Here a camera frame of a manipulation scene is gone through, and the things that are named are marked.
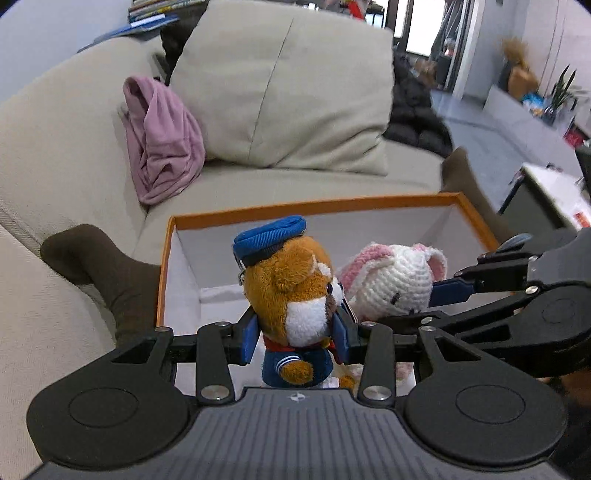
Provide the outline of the white pink crochet bunny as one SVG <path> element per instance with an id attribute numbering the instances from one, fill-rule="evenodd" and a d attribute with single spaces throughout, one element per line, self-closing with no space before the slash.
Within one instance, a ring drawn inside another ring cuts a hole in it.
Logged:
<path id="1" fill-rule="evenodd" d="M 370 243 L 337 277 L 361 321 L 415 315 L 429 307 L 433 286 L 446 279 L 447 258 L 431 246 Z"/>

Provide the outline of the brown sailor plush toy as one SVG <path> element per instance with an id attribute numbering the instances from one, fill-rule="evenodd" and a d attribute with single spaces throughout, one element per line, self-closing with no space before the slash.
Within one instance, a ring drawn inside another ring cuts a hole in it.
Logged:
<path id="1" fill-rule="evenodd" d="M 332 261 L 293 215 L 239 233 L 232 244 L 245 298 L 263 333 L 262 378 L 273 388 L 346 388 L 335 376 L 332 318 L 344 293 Z"/>

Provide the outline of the orange cardboard box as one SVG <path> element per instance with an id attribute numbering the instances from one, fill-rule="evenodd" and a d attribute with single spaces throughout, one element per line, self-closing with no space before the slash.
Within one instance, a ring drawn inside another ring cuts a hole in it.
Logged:
<path id="1" fill-rule="evenodd" d="M 353 388 L 342 324 L 422 313 L 437 282 L 496 249 L 455 198 L 376 197 L 173 217 L 157 323 L 197 336 L 183 392 Z"/>

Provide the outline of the white side table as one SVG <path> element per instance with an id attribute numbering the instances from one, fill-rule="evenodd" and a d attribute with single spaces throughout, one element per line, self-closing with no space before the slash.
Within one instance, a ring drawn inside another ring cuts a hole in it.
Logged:
<path id="1" fill-rule="evenodd" d="M 524 163 L 515 175 L 499 215 L 518 233 L 537 235 L 590 227 L 590 197 L 584 179 Z"/>

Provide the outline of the right leg jeans brown sock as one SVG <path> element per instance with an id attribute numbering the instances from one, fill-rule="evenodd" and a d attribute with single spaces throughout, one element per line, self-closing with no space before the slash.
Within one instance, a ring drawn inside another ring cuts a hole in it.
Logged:
<path id="1" fill-rule="evenodd" d="M 464 148 L 455 149 L 442 162 L 441 179 L 442 192 L 463 193 L 499 243 L 503 243 L 515 235 L 481 191 Z"/>

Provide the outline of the leg jeans brown sock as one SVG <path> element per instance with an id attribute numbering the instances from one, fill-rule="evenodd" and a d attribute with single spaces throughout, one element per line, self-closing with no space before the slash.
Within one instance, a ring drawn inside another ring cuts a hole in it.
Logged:
<path id="1" fill-rule="evenodd" d="M 464 148 L 455 149 L 442 162 L 441 179 L 442 192 L 463 193 L 499 243 L 503 243 L 515 235 L 481 191 Z"/>
<path id="2" fill-rule="evenodd" d="M 77 225 L 47 238 L 41 259 L 75 285 L 92 285 L 115 320 L 122 346 L 156 325 L 160 267 L 124 254 L 98 227 Z"/>

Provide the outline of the left leg jeans brown sock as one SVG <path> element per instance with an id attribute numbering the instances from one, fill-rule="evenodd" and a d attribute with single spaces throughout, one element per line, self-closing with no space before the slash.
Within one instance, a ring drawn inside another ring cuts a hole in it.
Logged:
<path id="1" fill-rule="evenodd" d="M 47 238 L 41 259 L 75 285 L 92 285 L 115 320 L 122 346 L 156 325 L 160 267 L 124 254 L 98 227 L 77 225 Z"/>

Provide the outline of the white low cabinet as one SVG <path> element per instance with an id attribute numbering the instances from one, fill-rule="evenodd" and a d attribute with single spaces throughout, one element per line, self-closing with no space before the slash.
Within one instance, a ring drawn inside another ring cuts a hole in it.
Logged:
<path id="1" fill-rule="evenodd" d="M 489 89 L 483 110 L 500 124 L 500 128 L 534 163 L 541 166 L 552 164 L 575 177 L 582 175 L 573 147 L 559 132 L 532 116 L 496 85 Z"/>

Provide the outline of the black jacket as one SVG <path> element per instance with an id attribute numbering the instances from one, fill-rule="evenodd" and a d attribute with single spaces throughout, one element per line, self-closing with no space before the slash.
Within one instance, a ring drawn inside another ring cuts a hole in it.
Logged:
<path id="1" fill-rule="evenodd" d="M 447 158 L 454 149 L 452 137 L 433 109 L 430 89 L 398 52 L 394 52 L 393 73 L 393 102 L 384 138 Z"/>

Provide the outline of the green potted plant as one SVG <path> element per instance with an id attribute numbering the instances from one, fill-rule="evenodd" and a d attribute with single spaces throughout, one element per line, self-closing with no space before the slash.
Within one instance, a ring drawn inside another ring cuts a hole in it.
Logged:
<path id="1" fill-rule="evenodd" d="M 546 125 L 553 126 L 561 112 L 574 112 L 589 99 L 590 91 L 574 84 L 576 74 L 577 70 L 567 65 L 558 77 L 543 110 Z"/>

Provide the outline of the golden bust vase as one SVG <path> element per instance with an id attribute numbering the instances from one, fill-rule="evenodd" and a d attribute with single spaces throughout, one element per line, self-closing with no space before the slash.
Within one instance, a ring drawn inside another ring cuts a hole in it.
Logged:
<path id="1" fill-rule="evenodd" d="M 517 37 L 504 38 L 502 52 L 505 64 L 498 87 L 517 101 L 529 93 L 535 93 L 539 80 L 527 61 L 527 44 Z"/>

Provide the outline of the pink cloth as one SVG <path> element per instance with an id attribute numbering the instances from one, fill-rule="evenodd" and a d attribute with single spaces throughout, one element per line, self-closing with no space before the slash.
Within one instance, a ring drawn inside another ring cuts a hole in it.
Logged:
<path id="1" fill-rule="evenodd" d="M 162 82 L 130 76 L 122 87 L 131 179 L 139 202 L 152 207 L 180 194 L 205 163 L 197 119 Z"/>

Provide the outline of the beige cushion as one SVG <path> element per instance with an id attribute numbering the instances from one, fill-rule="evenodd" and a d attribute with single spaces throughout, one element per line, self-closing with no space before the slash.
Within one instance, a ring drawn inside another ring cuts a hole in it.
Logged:
<path id="1" fill-rule="evenodd" d="M 213 158 L 384 176 L 392 37 L 362 20 L 263 1 L 213 1 L 171 89 Z"/>

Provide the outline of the stack of books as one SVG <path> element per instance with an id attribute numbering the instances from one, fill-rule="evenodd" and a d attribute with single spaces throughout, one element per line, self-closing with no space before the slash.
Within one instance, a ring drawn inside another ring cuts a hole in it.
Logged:
<path id="1" fill-rule="evenodd" d="M 120 37 L 152 38 L 162 28 L 181 20 L 200 16 L 208 1 L 132 1 L 127 10 L 127 23 L 96 37 L 79 52 Z"/>

